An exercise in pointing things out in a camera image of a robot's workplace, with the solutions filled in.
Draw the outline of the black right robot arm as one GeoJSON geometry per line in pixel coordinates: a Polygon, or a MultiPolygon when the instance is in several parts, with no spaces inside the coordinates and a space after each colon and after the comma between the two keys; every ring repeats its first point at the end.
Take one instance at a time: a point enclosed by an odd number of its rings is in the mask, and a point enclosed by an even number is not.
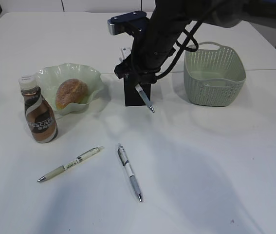
{"type": "Polygon", "coordinates": [[[276,0],[157,0],[150,18],[134,11],[108,20],[112,35],[133,36],[131,54],[114,69],[129,83],[154,84],[176,65],[203,23],[231,28],[241,21],[276,28],[276,0]]]}

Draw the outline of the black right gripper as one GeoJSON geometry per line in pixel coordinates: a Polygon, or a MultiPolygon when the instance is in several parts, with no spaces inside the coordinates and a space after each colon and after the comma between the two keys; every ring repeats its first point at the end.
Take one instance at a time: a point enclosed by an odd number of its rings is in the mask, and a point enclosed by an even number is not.
{"type": "Polygon", "coordinates": [[[149,24],[146,32],[132,46],[130,62],[118,64],[114,72],[119,79],[129,79],[135,77],[135,85],[155,84],[157,82],[156,72],[175,52],[174,44],[177,40],[177,31],[170,28],[159,29],[157,26],[149,24]]]}

